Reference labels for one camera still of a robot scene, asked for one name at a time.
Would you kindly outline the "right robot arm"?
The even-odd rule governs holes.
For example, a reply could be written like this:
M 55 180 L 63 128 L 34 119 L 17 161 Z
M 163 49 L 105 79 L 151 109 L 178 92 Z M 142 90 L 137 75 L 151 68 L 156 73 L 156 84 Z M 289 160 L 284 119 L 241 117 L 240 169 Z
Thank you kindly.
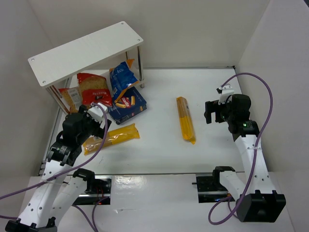
M 208 124 L 212 122 L 212 114 L 215 114 L 217 123 L 228 124 L 246 174 L 246 182 L 243 183 L 232 167 L 215 167 L 212 172 L 215 183 L 230 194 L 224 200 L 234 199 L 236 204 L 224 219 L 218 222 L 210 219 L 212 225 L 223 224 L 232 216 L 240 222 L 274 223 L 286 205 L 285 196 L 277 192 L 270 179 L 261 148 L 262 131 L 250 119 L 250 107 L 249 96 L 243 94 L 229 95 L 223 103 L 205 103 L 204 117 Z

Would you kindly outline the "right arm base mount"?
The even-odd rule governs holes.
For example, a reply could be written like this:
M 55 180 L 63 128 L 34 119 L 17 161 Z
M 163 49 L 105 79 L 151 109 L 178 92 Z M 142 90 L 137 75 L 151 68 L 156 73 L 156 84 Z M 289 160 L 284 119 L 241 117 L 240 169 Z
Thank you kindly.
M 216 203 L 223 198 L 230 196 L 227 189 L 217 185 L 212 174 L 196 174 L 196 180 L 192 185 L 197 188 L 199 203 Z

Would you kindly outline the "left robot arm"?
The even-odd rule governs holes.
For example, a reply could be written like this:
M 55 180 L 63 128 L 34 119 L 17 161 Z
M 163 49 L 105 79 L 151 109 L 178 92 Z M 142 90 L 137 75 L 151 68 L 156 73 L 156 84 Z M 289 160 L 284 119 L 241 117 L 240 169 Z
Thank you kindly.
M 41 181 L 33 186 L 7 194 L 8 197 L 34 189 L 26 208 L 18 217 L 10 217 L 7 232 L 56 232 L 65 213 L 78 196 L 91 187 L 95 174 L 75 166 L 83 143 L 90 136 L 106 139 L 111 121 L 107 107 L 91 103 L 81 105 L 77 113 L 68 114 L 62 131 L 51 145 Z

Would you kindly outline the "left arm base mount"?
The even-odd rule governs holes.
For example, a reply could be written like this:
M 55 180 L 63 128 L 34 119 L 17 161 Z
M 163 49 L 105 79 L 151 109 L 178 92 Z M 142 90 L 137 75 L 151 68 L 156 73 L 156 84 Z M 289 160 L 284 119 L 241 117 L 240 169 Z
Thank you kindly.
M 96 175 L 94 183 L 73 203 L 74 205 L 110 205 L 112 177 L 110 175 Z

